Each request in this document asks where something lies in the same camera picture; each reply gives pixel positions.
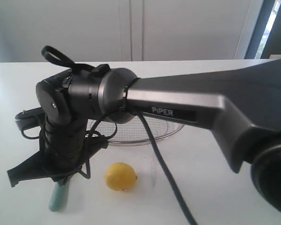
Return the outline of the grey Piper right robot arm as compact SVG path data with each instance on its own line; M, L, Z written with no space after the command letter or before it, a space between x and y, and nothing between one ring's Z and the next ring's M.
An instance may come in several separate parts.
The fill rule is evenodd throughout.
M126 68L52 60L65 70L36 85L39 108L17 114L20 131L40 127L39 151L8 170L20 181L64 183L82 172L107 137L89 119L124 124L148 116L210 130L235 173L251 164L260 195L281 212L281 59L250 67L139 78Z

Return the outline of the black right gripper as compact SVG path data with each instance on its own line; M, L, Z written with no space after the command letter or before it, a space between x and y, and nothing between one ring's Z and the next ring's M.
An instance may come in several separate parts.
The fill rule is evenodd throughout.
M107 148L107 136L96 131L98 123L87 130L86 118L73 118L66 125L54 123L43 113L38 116L41 126L38 151L16 167L7 170L11 187L20 181L50 178L66 185L78 173L91 178L90 158Z

